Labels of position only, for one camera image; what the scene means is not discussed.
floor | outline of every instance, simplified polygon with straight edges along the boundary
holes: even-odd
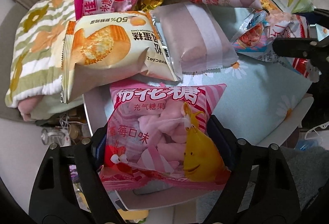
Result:
[[[317,8],[329,10],[328,0],[315,0]],[[329,150],[329,131],[321,133],[323,137],[322,146]],[[193,223],[195,220],[195,202],[189,202],[175,207],[156,209],[150,212],[146,224],[184,224]]]

metal screw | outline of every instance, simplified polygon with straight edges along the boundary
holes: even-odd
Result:
[[[237,142],[240,144],[240,145],[246,145],[247,144],[247,141],[245,139],[238,139]]]
[[[276,151],[276,150],[279,149],[279,146],[277,144],[275,144],[275,143],[272,143],[271,144],[271,148]]]
[[[57,147],[57,143],[52,143],[50,146],[49,146],[49,148],[51,149],[51,150],[53,150],[53,149],[55,149]]]
[[[86,144],[90,143],[90,138],[84,138],[81,142],[82,142],[82,144],[86,145]]]

striped blanket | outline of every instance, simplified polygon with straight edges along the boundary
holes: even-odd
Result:
[[[5,102],[61,92],[61,56],[67,22],[75,21],[73,0],[43,0],[20,22]]]

white cord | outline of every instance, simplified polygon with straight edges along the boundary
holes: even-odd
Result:
[[[314,131],[314,132],[318,135],[318,137],[321,138],[321,143],[320,143],[320,145],[319,145],[319,146],[321,146],[321,144],[322,144],[322,142],[323,142],[323,137],[321,137],[320,134],[319,134],[315,129],[317,129],[317,128],[326,129],[328,126],[329,126],[329,122],[324,123],[324,124],[321,124],[321,125],[318,125],[318,126],[312,128],[312,129],[310,129],[309,131],[307,131],[307,132],[305,133],[304,140],[308,140],[307,135],[308,135],[309,133],[311,133],[312,131]]]

